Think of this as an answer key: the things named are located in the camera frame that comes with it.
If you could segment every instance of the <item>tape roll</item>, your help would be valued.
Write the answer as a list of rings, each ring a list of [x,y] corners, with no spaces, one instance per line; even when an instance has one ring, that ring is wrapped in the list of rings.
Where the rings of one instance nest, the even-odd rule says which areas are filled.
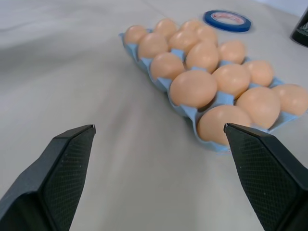
[[[222,22],[221,19],[228,19],[234,23]],[[232,32],[245,32],[251,27],[251,21],[248,18],[230,11],[208,11],[205,12],[203,20],[213,27]]]

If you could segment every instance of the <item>plastic egg carton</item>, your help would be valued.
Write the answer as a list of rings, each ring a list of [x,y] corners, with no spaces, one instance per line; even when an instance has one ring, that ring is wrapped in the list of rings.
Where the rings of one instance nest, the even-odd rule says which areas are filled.
[[[175,109],[175,111],[183,116],[183,117],[188,117],[191,121],[192,121],[192,127],[193,127],[193,131],[194,134],[197,138],[197,140],[207,149],[210,149],[212,151],[215,152],[228,152],[230,149],[227,146],[215,143],[213,141],[204,141],[202,140],[198,133],[197,133],[197,124],[199,119],[210,109],[212,109],[213,107],[219,106],[219,105],[235,105],[235,101],[234,101],[234,96],[230,95],[230,94],[226,94],[224,92],[218,91],[216,93],[215,98],[212,100],[212,102],[206,107],[205,110],[203,111],[198,111],[197,108],[194,107],[189,107],[189,106],[185,106],[185,105],[180,105],[180,106],[176,106],[169,95],[169,89],[170,89],[170,85],[172,80],[171,79],[167,79],[167,78],[157,78],[157,79],[153,79],[152,75],[151,75],[151,71],[150,71],[150,66],[151,66],[151,62],[152,59],[148,59],[148,58],[138,58],[138,45],[137,44],[128,44],[126,45],[124,43],[124,33],[119,34],[119,36],[122,39],[122,43],[123,46],[126,50],[126,52],[128,53],[128,55],[134,60],[134,62],[137,64],[137,66],[144,72],[147,72],[150,80],[153,82],[153,84],[161,91],[161,92],[166,92],[168,95],[168,99],[169,102],[171,104],[171,106]],[[183,51],[180,50],[172,50],[171,51],[173,54],[177,55],[182,61],[185,60],[185,54]],[[245,62],[250,61],[251,59],[246,57],[245,58]],[[223,66],[223,65],[227,65],[227,64],[231,64],[231,62],[229,61],[221,61],[219,63],[219,67]],[[201,69],[198,67],[193,67],[192,70],[204,70],[205,69]],[[273,82],[270,84],[269,88],[273,88],[275,86],[278,86],[280,84],[283,84],[283,82],[278,79],[277,77],[274,77]],[[259,87],[260,85],[255,84],[255,83],[250,83],[249,88],[254,88],[254,87]],[[254,128],[257,128],[259,130],[265,131],[265,132],[272,132],[275,129],[277,129],[278,127],[282,126],[283,124],[290,122],[292,120],[297,119],[298,116],[296,115],[292,115],[290,113],[287,112],[281,112],[277,121],[274,123],[274,125],[269,129],[263,129],[263,128],[259,128],[258,126],[253,126]]]

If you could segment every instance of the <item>brown egg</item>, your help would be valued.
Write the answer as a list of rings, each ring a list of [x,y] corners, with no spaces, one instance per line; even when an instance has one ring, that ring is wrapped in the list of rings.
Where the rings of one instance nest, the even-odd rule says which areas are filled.
[[[169,78],[174,80],[185,71],[182,60],[173,53],[161,53],[154,57],[151,62],[151,74],[153,79]]]
[[[160,53],[168,52],[168,43],[164,36],[158,33],[146,35],[138,47],[138,57],[154,58]]]
[[[170,86],[170,98],[175,105],[201,108],[215,97],[217,83],[206,71],[193,70],[180,74]]]
[[[139,44],[149,32],[143,26],[131,26],[124,34],[125,44]]]
[[[170,18],[160,20],[154,28],[154,32],[163,35],[167,40],[169,40],[177,30],[178,26]]]
[[[215,71],[219,63],[219,52],[211,41],[202,41],[195,45],[186,57],[188,69],[199,67],[206,69],[209,73]]]
[[[245,110],[252,121],[269,129],[280,113],[279,97],[269,88],[251,88],[239,97],[236,105]]]
[[[191,48],[199,42],[197,35],[189,30],[178,31],[169,40],[171,49],[178,49],[187,55]]]
[[[218,90],[233,95],[235,99],[247,90],[250,83],[249,71],[239,64],[228,64],[214,73]]]
[[[272,90],[279,96],[281,110],[301,116],[308,108],[308,92],[296,84],[281,84]]]
[[[196,34],[201,41],[210,40],[215,46],[218,45],[218,36],[212,27],[207,25],[201,26],[196,29]]]
[[[271,64],[264,60],[253,60],[243,64],[251,75],[251,82],[263,87],[268,87],[274,78],[274,70]]]
[[[251,127],[252,121],[249,115],[237,106],[217,106],[206,112],[199,120],[198,135],[204,141],[214,141],[229,146],[227,136],[223,131],[226,123]]]
[[[180,30],[191,30],[195,31],[197,28],[204,26],[205,24],[197,19],[187,21],[183,23],[180,27]]]
[[[245,45],[239,40],[225,42],[218,46],[221,60],[242,64],[246,56]]]

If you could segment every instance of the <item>blue egg tray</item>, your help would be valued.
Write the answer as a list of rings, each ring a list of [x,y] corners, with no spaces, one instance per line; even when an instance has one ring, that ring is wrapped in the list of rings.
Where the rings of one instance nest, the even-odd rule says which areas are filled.
[[[189,107],[189,106],[185,106],[185,105],[180,105],[180,106],[176,106],[170,96],[169,96],[169,89],[170,89],[170,85],[172,80],[171,79],[167,79],[167,78],[157,78],[156,80],[152,78],[151,75],[151,71],[150,71],[150,66],[151,66],[151,62],[152,59],[148,59],[148,58],[138,58],[137,55],[137,50],[138,50],[138,45],[136,44],[125,44],[124,43],[124,33],[119,34],[119,36],[122,39],[122,43],[123,46],[126,50],[126,52],[128,53],[128,55],[134,60],[134,62],[137,64],[137,66],[144,72],[146,72],[150,78],[150,80],[152,81],[152,83],[161,91],[161,92],[166,92],[169,98],[169,102],[171,104],[171,106],[175,109],[175,111],[183,116],[183,117],[188,117],[191,121],[192,121],[192,128],[194,131],[194,134],[197,138],[197,140],[202,143],[202,145],[204,147],[206,147],[209,150],[215,151],[215,152],[227,152],[229,151],[229,147],[215,143],[213,141],[204,141],[202,140],[198,133],[197,133],[197,123],[199,121],[199,119],[202,117],[202,115],[204,113],[206,113],[208,110],[212,109],[213,107],[219,106],[219,105],[234,105],[235,101],[234,101],[234,97],[230,94],[226,94],[223,93],[221,91],[218,91],[215,98],[212,100],[212,102],[206,107],[206,109],[202,110],[201,112],[198,111],[197,108],[194,107]],[[177,55],[182,61],[185,61],[185,54],[183,51],[180,50],[172,50],[171,51],[173,54]],[[251,59],[246,57],[245,58],[245,62],[250,61]],[[227,64],[231,64],[231,62],[229,61],[221,61],[219,63],[219,66],[223,66],[223,65],[227,65]],[[193,67],[192,70],[204,70],[205,69],[201,69],[198,67]],[[270,84],[269,88],[273,88],[277,85],[283,84],[283,82],[278,79],[277,77],[274,77],[273,82]],[[259,87],[260,85],[255,84],[255,83],[250,83],[249,88],[254,88],[254,87]],[[259,128],[258,126],[254,126],[255,128],[265,131],[265,132],[272,132],[275,129],[277,129],[278,127],[282,126],[283,124],[290,122],[292,120],[297,119],[298,116],[287,113],[287,112],[281,112],[278,119],[276,120],[276,122],[274,123],[274,125],[270,128],[270,129],[263,129],[263,128]]]

